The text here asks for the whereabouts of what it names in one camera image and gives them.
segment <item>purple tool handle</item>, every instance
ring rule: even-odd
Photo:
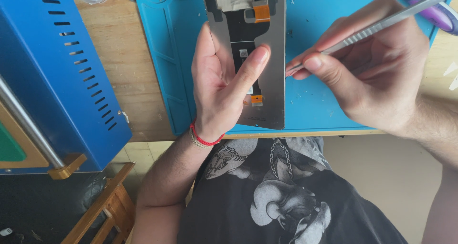
[[[404,1],[412,5],[421,0]],[[440,2],[420,12],[420,15],[445,32],[458,36],[458,13],[447,4]]]

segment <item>black t-shirt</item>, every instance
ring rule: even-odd
[[[400,244],[393,224],[323,156],[317,137],[230,140],[201,166],[179,244]]]

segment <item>bracelet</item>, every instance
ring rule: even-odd
[[[191,129],[191,128],[189,128],[189,135],[191,135],[191,140],[192,140],[192,142],[193,142],[196,146],[198,146],[198,147],[200,147],[200,148],[211,148],[211,147],[213,147],[213,146],[211,146],[211,145],[202,145],[201,143],[199,143],[199,142],[196,140],[196,138],[194,138],[194,134],[192,133],[192,129]]]
[[[194,126],[195,122],[196,122],[196,119],[194,119],[194,121],[189,126],[189,129],[190,129],[189,133],[191,134],[191,137],[192,137],[192,140],[193,140],[192,142],[194,142],[198,147],[201,147],[201,146],[212,147],[212,146],[218,144],[219,142],[221,142],[221,139],[223,138],[224,134],[221,135],[221,137],[218,140],[216,140],[215,142],[211,142],[211,143],[210,142],[206,142],[203,139],[199,138],[199,136],[196,133],[196,127]]]

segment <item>person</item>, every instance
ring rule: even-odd
[[[458,106],[418,93],[429,41],[415,19],[330,56],[320,53],[402,8],[396,0],[375,0],[336,20],[286,65],[287,76],[315,75],[349,118],[416,140],[441,162],[423,243],[456,243]],[[269,47],[259,46],[226,81],[208,23],[202,26],[192,63],[195,133],[180,136],[146,174],[133,244],[406,243],[375,205],[332,171],[320,137],[228,140],[213,149],[196,143],[197,137],[215,142],[236,124],[269,55]],[[288,71],[299,63],[305,68]]]

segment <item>barcode sticker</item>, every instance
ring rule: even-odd
[[[243,50],[239,50],[239,51],[240,51],[240,57],[241,58],[248,57],[248,50],[247,49],[243,49]]]

